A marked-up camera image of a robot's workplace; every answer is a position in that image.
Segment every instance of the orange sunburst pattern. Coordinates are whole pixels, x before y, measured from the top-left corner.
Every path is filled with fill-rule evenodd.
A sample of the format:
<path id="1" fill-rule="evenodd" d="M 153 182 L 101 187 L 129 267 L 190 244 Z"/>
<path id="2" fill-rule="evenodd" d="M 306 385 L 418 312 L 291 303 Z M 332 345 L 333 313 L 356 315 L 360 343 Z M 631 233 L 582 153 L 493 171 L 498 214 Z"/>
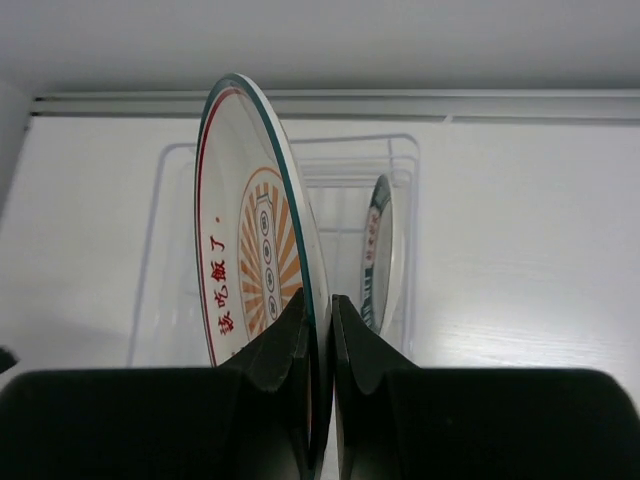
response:
<path id="1" fill-rule="evenodd" d="M 275 170 L 263 167 L 253 173 L 240 212 L 240 295 L 253 340 L 278 318 L 302 286 L 302 276 L 289 204 Z"/>

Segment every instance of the plate rim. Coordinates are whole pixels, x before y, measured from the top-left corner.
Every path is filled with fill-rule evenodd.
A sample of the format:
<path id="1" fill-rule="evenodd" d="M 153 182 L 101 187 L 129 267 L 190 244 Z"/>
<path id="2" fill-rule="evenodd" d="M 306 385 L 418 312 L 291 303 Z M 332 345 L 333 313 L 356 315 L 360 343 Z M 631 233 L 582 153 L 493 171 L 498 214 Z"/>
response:
<path id="1" fill-rule="evenodd" d="M 313 301 L 313 289 L 311 282 L 311 271 L 309 268 L 309 260 L 307 256 L 307 250 L 305 248 L 304 243 L 304 235 L 302 229 L 302 220 L 301 215 L 298 209 L 298 202 L 304 202 L 304 196 L 300 195 L 302 198 L 299 198 L 296 195 L 295 189 L 293 188 L 292 175 L 291 170 L 295 170 L 295 166 L 287 165 L 286 155 L 288 154 L 291 159 L 293 159 L 293 152 L 291 151 L 291 147 L 289 145 L 289 141 L 286 136 L 281 137 L 276 132 L 275 124 L 279 122 L 278 118 L 275 116 L 275 112 L 272 111 L 272 108 L 268 104 L 268 100 L 266 98 L 263 100 L 261 98 L 261 93 L 258 87 L 247 77 L 238 73 L 229 73 L 220 78 L 214 85 L 214 87 L 209 92 L 207 96 L 207 101 L 205 102 L 202 115 L 200 117 L 200 125 L 198 128 L 198 142 L 196 146 L 196 171 L 195 171 L 195 189 L 194 189 L 194 204 L 195 204 L 195 243 L 196 243 L 196 260 L 198 267 L 198 285 L 200 291 L 203 291 L 203 264 L 202 264 L 202 251 L 201 251 L 201 231 L 200 231 L 200 188 L 202 187 L 201 181 L 201 172 L 202 172 L 202 154 L 203 147 L 206 145 L 203 144 L 203 133 L 208 132 L 211 128 L 211 120 L 213 117 L 212 107 L 215 105 L 218 97 L 223 94 L 228 89 L 236 90 L 237 94 L 245 94 L 247 98 L 252 102 L 258 114 L 260 115 L 260 119 L 267 131 L 267 135 L 269 137 L 269 141 L 271 146 L 274 149 L 274 154 L 276 157 L 276 162 L 278 165 L 278 170 L 282 176 L 282 183 L 285 189 L 286 198 L 289 201 L 289 211 L 291 213 L 291 223 L 294 230 L 294 235 L 296 238 L 296 248 L 298 249 L 298 257 L 300 260 L 300 273 L 302 277 L 302 285 L 303 289 L 306 292 L 312 292 L 311 295 L 305 295 L 305 308 L 307 310 L 307 318 L 310 323 L 313 325 L 314 329 L 317 330 L 317 319 L 315 318 L 315 304 Z M 300 183 L 301 179 L 298 178 L 297 172 L 294 173 L 295 178 Z M 215 352 L 213 347 L 213 338 L 209 332 L 209 318 L 206 312 L 205 303 L 203 295 L 200 295 L 201 308 L 203 312 L 203 319 L 205 322 L 205 333 L 207 334 L 207 343 L 209 344 L 209 356 L 211 359 L 211 363 L 214 366 L 217 366 L 218 363 L 215 359 Z"/>
<path id="2" fill-rule="evenodd" d="M 377 201 L 377 197 L 378 197 L 378 192 L 382 191 L 384 193 L 384 195 L 382 196 L 382 199 L 380 201 Z M 367 209 L 367 217 L 369 216 L 369 213 L 371 212 L 371 209 L 373 207 L 377 208 L 378 211 L 380 212 L 380 215 L 382 215 L 382 213 L 389 209 L 389 213 L 391 214 L 391 239 L 390 239 L 390 243 L 391 243 L 391 257 L 390 257 L 390 265 L 389 265 L 389 276 L 392 276 L 392 273 L 394 273 L 394 266 L 396 266 L 396 263 L 400 262 L 402 263 L 404 261 L 403 258 L 398 258 L 398 257 L 403 257 L 403 252 L 401 251 L 402 248 L 402 240 L 401 240 L 401 225 L 400 225 L 400 212 L 399 210 L 399 206 L 398 206 L 398 202 L 396 197 L 396 192 L 395 189 L 392 185 L 391 182 L 391 178 L 389 177 L 388 173 L 382 173 L 378 176 L 378 179 L 376 180 L 376 184 L 373 187 L 373 191 L 371 193 L 371 200 L 369 201 L 369 207 Z M 380 231 L 376 231 L 375 233 L 375 238 L 376 238 L 376 244 L 378 243 L 378 238 L 380 235 Z M 360 270 L 361 270 L 361 280 L 360 280 L 360 295 L 363 297 L 363 301 L 362 301 L 362 305 L 360 306 L 360 316 L 362 317 L 363 321 L 365 321 L 366 323 L 366 318 L 364 316 L 364 307 L 365 305 L 369 305 L 370 307 L 370 311 L 371 311 L 371 318 L 372 318 L 372 326 L 375 326 L 376 324 L 376 318 L 378 317 L 378 315 L 376 314 L 373 304 L 375 303 L 373 301 L 373 297 L 374 297 L 374 289 L 373 289 L 373 279 L 374 279 L 374 273 L 375 273 L 375 256 L 374 256 L 374 261 L 371 264 L 370 268 L 365 268 L 365 251 L 366 251 L 366 235 L 365 235 L 365 244 L 363 244 L 362 246 L 363 248 L 363 253 L 362 253 L 362 264 L 360 266 Z M 370 279 L 371 280 L 371 295 L 369 296 L 369 301 L 365 302 L 364 301 L 364 286 L 365 286 L 365 282 L 366 279 Z M 372 331 L 374 331 L 375 333 L 377 333 L 378 335 L 383 336 L 386 331 L 388 330 L 388 327 L 391 323 L 391 320 L 388 318 L 389 316 L 387 315 L 387 310 L 389 309 L 389 299 L 392 296 L 391 294 L 393 293 L 393 285 L 392 282 L 389 281 L 388 285 L 387 285 L 387 289 L 384 292 L 384 294 L 386 295 L 385 298 L 385 306 L 382 310 L 382 312 L 379 313 L 380 315 L 380 331 L 375 331 L 373 328 L 371 328 L 371 326 L 369 328 L 371 328 Z"/>

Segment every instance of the white plate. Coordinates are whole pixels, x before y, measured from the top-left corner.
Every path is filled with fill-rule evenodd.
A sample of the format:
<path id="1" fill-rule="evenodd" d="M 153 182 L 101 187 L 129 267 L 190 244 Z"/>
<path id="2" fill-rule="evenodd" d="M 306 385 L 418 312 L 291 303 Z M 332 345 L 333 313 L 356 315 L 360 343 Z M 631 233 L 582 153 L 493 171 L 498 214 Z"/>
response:
<path id="1" fill-rule="evenodd" d="M 282 125 L 262 91 L 230 74 L 209 94 L 196 157 L 198 277 L 213 365 L 271 325 L 304 287 L 312 328 L 310 442 L 328 423 L 329 288 L 320 241 Z"/>
<path id="2" fill-rule="evenodd" d="M 380 175 L 371 195 L 362 253 L 362 308 L 367 326 L 386 335 L 402 288 L 404 210 L 400 192 Z"/>

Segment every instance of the dish drainer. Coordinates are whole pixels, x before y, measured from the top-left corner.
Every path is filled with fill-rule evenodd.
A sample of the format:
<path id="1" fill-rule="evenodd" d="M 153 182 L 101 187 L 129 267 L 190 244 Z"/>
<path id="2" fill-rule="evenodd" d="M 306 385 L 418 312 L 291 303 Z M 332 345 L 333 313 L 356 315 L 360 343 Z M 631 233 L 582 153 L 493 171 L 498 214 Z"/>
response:
<path id="1" fill-rule="evenodd" d="M 402 294 L 385 338 L 412 355 L 420 151 L 404 133 L 291 141 L 320 234 L 332 293 L 361 303 L 364 227 L 371 193 L 387 173 L 403 189 L 407 218 Z M 193 236 L 194 143 L 160 153 L 134 308 L 129 366 L 209 365 Z"/>

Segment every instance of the black holder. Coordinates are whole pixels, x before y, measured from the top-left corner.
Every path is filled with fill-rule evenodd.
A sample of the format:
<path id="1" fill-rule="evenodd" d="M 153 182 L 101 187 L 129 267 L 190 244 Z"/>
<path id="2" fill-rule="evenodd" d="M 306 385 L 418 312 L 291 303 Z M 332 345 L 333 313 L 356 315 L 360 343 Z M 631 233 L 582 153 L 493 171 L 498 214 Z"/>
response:
<path id="1" fill-rule="evenodd" d="M 610 377 L 421 369 L 347 297 L 332 317 L 342 479 L 640 478 L 640 422 Z M 217 368 L 23 374 L 0 393 L 0 477 L 313 478 L 310 339 L 300 290 Z"/>
<path id="2" fill-rule="evenodd" d="M 8 349 L 0 347 L 0 374 L 6 372 L 18 363 L 16 357 Z"/>

